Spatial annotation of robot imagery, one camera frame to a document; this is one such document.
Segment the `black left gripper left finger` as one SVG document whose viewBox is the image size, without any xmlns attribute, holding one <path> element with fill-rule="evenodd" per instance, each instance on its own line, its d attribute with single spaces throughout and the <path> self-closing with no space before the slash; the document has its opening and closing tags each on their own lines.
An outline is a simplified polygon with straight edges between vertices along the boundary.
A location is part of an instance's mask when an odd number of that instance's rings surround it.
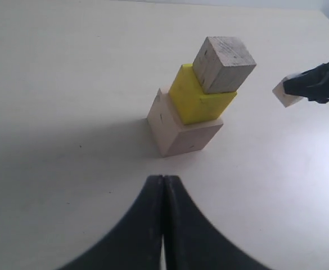
<svg viewBox="0 0 329 270">
<path fill-rule="evenodd" d="M 163 198 L 163 176 L 149 176 L 135 202 L 116 226 L 61 269 L 160 269 Z"/>
</svg>

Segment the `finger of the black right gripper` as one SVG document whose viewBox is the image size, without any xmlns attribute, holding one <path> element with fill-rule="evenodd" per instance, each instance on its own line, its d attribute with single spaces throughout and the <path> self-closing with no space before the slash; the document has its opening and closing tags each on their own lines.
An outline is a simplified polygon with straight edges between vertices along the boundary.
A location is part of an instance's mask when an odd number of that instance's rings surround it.
<svg viewBox="0 0 329 270">
<path fill-rule="evenodd" d="M 329 102 L 329 62 L 283 83 L 287 95 L 305 97 L 319 104 Z"/>
</svg>

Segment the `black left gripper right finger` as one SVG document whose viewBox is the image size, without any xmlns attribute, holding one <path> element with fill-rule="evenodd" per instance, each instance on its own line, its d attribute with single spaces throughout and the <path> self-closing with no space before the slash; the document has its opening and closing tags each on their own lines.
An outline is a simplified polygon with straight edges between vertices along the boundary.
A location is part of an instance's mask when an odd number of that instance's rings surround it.
<svg viewBox="0 0 329 270">
<path fill-rule="evenodd" d="M 224 237 L 174 175 L 164 177 L 163 236 L 167 269 L 268 269 Z"/>
</svg>

